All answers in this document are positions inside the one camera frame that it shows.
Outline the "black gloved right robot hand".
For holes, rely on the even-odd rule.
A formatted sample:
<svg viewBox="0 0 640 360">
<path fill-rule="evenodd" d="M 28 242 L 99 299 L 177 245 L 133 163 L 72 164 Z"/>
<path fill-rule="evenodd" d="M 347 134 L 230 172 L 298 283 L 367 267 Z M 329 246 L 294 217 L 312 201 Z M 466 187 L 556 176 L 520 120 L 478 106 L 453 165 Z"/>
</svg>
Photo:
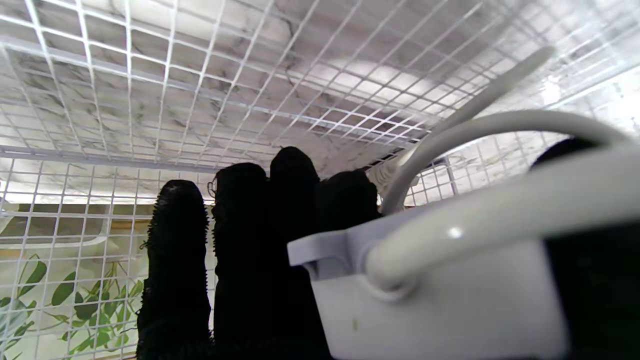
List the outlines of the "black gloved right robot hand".
<svg viewBox="0 0 640 360">
<path fill-rule="evenodd" d="M 294 146 L 270 173 L 253 162 L 215 175 L 214 305 L 205 265 L 208 215 L 198 186 L 169 180 L 154 205 L 138 360 L 329 360 L 309 274 L 287 244 L 381 217 L 365 171 L 320 180 Z M 569 360 L 639 358 L 639 223 L 544 242 L 569 327 Z"/>
</svg>

